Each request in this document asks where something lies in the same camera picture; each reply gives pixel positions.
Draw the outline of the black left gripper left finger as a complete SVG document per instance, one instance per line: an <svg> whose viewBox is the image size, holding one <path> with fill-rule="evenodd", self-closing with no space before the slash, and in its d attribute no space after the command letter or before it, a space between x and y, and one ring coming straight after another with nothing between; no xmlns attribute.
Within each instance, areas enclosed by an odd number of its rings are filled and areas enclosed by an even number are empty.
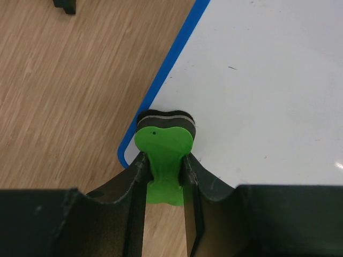
<svg viewBox="0 0 343 257"><path fill-rule="evenodd" d="M87 194L1 190L1 256L141 256L149 181L140 153Z"/></svg>

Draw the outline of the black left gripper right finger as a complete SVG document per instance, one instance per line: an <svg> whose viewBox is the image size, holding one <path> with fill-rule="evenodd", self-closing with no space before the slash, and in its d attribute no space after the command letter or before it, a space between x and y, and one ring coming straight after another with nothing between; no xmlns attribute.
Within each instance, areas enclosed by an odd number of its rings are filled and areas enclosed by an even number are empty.
<svg viewBox="0 0 343 257"><path fill-rule="evenodd" d="M342 256L342 187L233 188L183 158L188 256Z"/></svg>

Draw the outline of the green whiteboard eraser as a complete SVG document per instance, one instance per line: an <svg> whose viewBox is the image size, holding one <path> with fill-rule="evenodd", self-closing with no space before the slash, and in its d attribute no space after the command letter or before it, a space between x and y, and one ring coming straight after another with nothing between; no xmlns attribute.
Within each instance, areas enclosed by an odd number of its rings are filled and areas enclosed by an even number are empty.
<svg viewBox="0 0 343 257"><path fill-rule="evenodd" d="M142 111L136 120L134 142L150 163L153 180L147 184L149 204L184 205L179 181L183 157L191 153L196 136L193 117L185 111Z"/></svg>

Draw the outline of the blue framed whiteboard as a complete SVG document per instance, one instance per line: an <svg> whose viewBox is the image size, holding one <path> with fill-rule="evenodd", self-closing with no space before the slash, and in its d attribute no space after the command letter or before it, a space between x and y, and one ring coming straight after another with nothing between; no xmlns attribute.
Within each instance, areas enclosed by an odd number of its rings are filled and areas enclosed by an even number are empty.
<svg viewBox="0 0 343 257"><path fill-rule="evenodd" d="M139 110L227 184L342 184L342 1L196 1Z"/></svg>

